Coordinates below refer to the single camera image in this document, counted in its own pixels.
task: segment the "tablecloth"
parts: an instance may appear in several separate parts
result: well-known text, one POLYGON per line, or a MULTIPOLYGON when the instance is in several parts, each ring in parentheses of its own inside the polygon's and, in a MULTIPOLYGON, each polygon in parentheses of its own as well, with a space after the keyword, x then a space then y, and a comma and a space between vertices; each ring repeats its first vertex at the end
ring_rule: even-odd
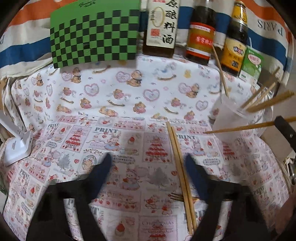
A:
MULTIPOLYGON (((230 98, 236 102, 243 102, 254 90, 226 77, 230 98)), ((17 80, 6 89, 5 104, 15 123, 23 120, 35 136, 28 158, 7 168, 0 161, 9 188, 4 209, 8 225, 25 240, 48 184, 88 173, 104 153, 111 152, 113 167, 106 186, 90 204, 107 239, 188 240, 183 203, 170 199, 171 192, 181 193, 165 125, 170 120, 182 153, 191 153, 220 180, 249 185, 271 227, 276 209, 289 195, 285 180, 272 151, 252 131, 242 132, 232 144, 203 134, 218 114, 219 93, 214 66, 178 56, 140 55, 135 61, 56 71, 49 66, 17 80)), ((255 121, 270 115, 271 110, 259 113, 255 121)), ((192 192, 198 195, 193 186, 192 192)), ((215 240, 223 237, 230 205, 223 204, 215 240)), ((65 200, 65 208, 73 237, 82 240, 72 199, 65 200)), ((199 223, 206 204, 197 201, 194 208, 199 223)))

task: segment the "green box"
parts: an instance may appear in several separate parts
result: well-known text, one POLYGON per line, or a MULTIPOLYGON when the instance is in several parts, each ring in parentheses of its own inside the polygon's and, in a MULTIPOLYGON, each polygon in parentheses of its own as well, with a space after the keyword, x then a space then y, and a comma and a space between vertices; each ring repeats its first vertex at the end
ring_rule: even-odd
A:
POLYGON ((247 46, 239 78, 253 86, 256 85, 262 70, 263 60, 262 55, 247 46))

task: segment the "plastic cup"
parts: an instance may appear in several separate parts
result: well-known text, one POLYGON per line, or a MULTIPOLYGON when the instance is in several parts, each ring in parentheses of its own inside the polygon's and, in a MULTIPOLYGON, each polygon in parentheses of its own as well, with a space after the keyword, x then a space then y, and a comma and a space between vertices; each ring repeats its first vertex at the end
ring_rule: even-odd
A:
MULTIPOLYGON (((234 103, 225 94, 221 98, 222 103, 213 125, 213 131, 246 126, 253 119, 254 115, 252 113, 242 110, 240 105, 234 103)), ((214 135, 223 142, 233 143, 240 136, 240 131, 215 133, 214 135)))

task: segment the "bottle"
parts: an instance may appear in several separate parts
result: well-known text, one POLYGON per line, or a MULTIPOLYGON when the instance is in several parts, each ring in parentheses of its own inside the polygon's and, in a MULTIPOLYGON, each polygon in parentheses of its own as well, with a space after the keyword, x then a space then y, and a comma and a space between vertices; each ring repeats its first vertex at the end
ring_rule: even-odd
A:
POLYGON ((207 65, 212 52, 216 27, 216 12, 213 0, 199 0, 193 10, 187 39, 185 58, 207 65))
POLYGON ((236 1, 222 54, 221 67, 223 71, 238 76, 247 49, 247 39, 246 6, 242 1, 236 1))
POLYGON ((148 26, 143 54, 172 58, 174 54, 180 0, 148 0, 148 26))

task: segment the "wooden stick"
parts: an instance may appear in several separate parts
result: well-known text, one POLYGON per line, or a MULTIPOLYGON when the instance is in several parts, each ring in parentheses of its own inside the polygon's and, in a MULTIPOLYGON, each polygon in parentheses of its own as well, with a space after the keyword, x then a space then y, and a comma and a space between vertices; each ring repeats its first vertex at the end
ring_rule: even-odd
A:
POLYGON ((274 82, 264 93, 261 94, 261 96, 253 104, 251 104, 251 107, 258 105, 275 86, 276 83, 274 82))
POLYGON ((181 190, 182 190, 183 197, 184 197, 184 206, 185 206, 185 214, 186 214, 186 219, 187 219, 187 224, 188 224, 188 231, 189 231, 189 234, 192 235, 192 220, 191 220, 191 215, 190 215, 190 207, 189 207, 189 202, 188 202, 188 195, 187 195, 187 191, 186 191, 186 183, 185 183, 185 178, 183 175, 182 165, 181 165, 181 161, 180 161, 180 157, 179 157, 179 153, 178 153, 177 146, 175 143, 175 138, 174 138, 174 134, 173 134, 171 125, 169 122, 166 122, 166 125, 167 125, 167 129, 168 129, 168 135, 170 138, 170 142, 171 142, 172 148, 173 148, 173 153, 174 153, 174 157, 175 157, 175 161, 176 161, 176 168, 177 168, 177 171, 179 174, 181 190))
POLYGON ((272 98, 271 100, 267 100, 267 101, 265 101, 265 102, 263 102, 263 103, 261 103, 259 105, 249 107, 247 109, 247 112, 254 113, 254 112, 257 112, 259 110, 266 109, 266 108, 268 108, 270 106, 273 106, 275 104, 283 102, 288 98, 291 98, 293 95, 295 95, 295 93, 293 91, 286 91, 286 92, 284 92, 282 94, 277 95, 276 97, 272 98))
POLYGON ((264 90, 265 87, 272 85, 272 83, 274 82, 274 78, 273 76, 275 76, 277 74, 277 72, 279 71, 280 67, 277 67, 277 69, 273 72, 273 74, 270 76, 269 80, 265 82, 265 84, 263 84, 259 90, 257 90, 244 104, 241 105, 241 108, 245 108, 248 104, 250 104, 253 99, 256 98, 256 96, 264 90))
POLYGON ((221 68, 221 64, 220 64, 220 61, 219 61, 219 58, 218 58, 218 55, 217 55, 217 53, 216 53, 216 50, 215 50, 214 45, 212 45, 212 49, 213 49, 214 56, 215 56, 215 59, 216 59, 217 64, 218 64, 218 68, 219 68, 219 70, 220 70, 220 77, 221 77, 221 79, 222 79, 222 83, 223 83, 223 87, 224 87, 225 95, 226 95, 227 97, 229 97, 229 96, 228 96, 228 90, 227 90, 226 82, 225 82, 224 75, 223 75, 223 70, 222 70, 222 68, 221 68))
POLYGON ((177 151, 179 153, 179 159, 180 159, 180 162, 181 162, 181 167, 182 167, 183 175, 184 175, 184 179, 185 179, 186 191, 187 191, 188 202, 189 202, 189 207, 190 207, 193 230, 196 231, 197 223, 196 223, 196 216, 195 216, 195 211, 194 211, 194 205, 193 205, 193 199, 192 199, 192 195, 191 195, 190 184, 189 184, 189 180, 188 180, 188 177, 187 177, 186 169, 184 167, 184 160, 183 160, 183 155, 182 155, 182 152, 181 152, 180 143, 178 141, 178 137, 177 137, 175 128, 173 126, 172 126, 172 132, 174 134, 175 143, 176 143, 176 146, 177 146, 177 151))
MULTIPOLYGON (((288 123, 296 121, 296 116, 292 116, 289 118, 285 119, 288 123)), ((239 126, 235 128, 225 128, 225 129, 220 129, 216 131, 206 131, 204 134, 212 134, 212 133, 223 133, 223 132, 231 132, 231 131, 244 131, 244 130, 251 130, 251 129, 257 129, 257 128, 263 128, 263 127, 268 127, 268 126, 273 126, 274 122, 273 121, 268 121, 268 122, 263 122, 259 124, 252 124, 248 126, 239 126)))

